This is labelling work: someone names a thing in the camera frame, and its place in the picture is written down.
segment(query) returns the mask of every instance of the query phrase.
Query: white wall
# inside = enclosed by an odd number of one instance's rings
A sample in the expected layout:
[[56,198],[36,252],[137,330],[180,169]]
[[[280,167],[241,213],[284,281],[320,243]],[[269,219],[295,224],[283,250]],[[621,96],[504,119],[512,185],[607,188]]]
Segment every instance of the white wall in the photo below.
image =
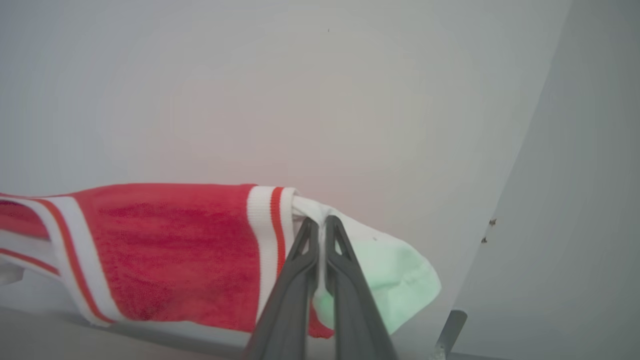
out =
[[[416,358],[495,209],[569,0],[0,6],[0,192],[295,186],[432,260],[442,294],[394,336]],[[62,301],[35,284],[0,304]]]
[[635,359],[640,3],[576,1],[456,307],[456,352]]

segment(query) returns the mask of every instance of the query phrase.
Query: white stripe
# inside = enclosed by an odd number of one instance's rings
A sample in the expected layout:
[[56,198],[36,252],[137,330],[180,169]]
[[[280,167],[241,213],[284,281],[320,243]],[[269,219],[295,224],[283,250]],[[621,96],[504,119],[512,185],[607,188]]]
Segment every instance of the white stripe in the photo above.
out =
[[0,259],[6,260],[7,262],[9,262],[11,264],[14,264],[14,265],[18,265],[21,268],[25,268],[25,269],[37,272],[40,275],[44,275],[46,277],[50,277],[51,279],[56,279],[58,281],[62,281],[62,279],[60,279],[60,276],[57,276],[56,274],[52,274],[52,273],[48,272],[47,270],[44,270],[43,268],[30,263],[29,261],[24,261],[22,259],[15,258],[15,257],[13,257],[11,255],[6,255],[6,254],[0,254]]
[[254,186],[246,202],[246,214],[253,234],[258,240],[260,254],[260,296],[256,321],[267,304],[278,276],[278,239],[271,222],[271,194],[273,186]]
[[80,288],[76,283],[76,277],[74,276],[73,271],[71,270],[71,266],[69,265],[69,259],[67,257],[67,251],[65,250],[65,244],[62,240],[62,234],[60,233],[60,229],[58,228],[58,224],[56,223],[56,219],[53,215],[47,210],[47,208],[39,202],[27,199],[20,199],[14,197],[0,197],[0,200],[12,201],[17,204],[22,204],[32,209],[40,220],[44,224],[45,228],[47,228],[47,233],[49,234],[49,239],[53,244],[53,252],[58,260],[58,271],[62,276],[62,283],[65,285],[69,293],[71,294],[71,299],[76,303],[78,310],[80,313],[91,323],[95,325],[108,326],[109,323],[104,322],[95,315],[89,308],[89,305],[86,303]]
[[284,233],[285,259],[293,246],[296,235],[293,230],[293,197],[297,194],[294,188],[284,188],[280,196],[280,222]]
[[86,224],[80,205],[73,197],[49,197],[47,200],[56,205],[67,222],[80,268],[96,306],[104,316],[112,320],[125,320],[125,316],[122,315],[111,296],[111,290],[104,276],[93,236]]
[[56,256],[53,254],[53,246],[48,240],[0,229],[0,247],[58,268]]

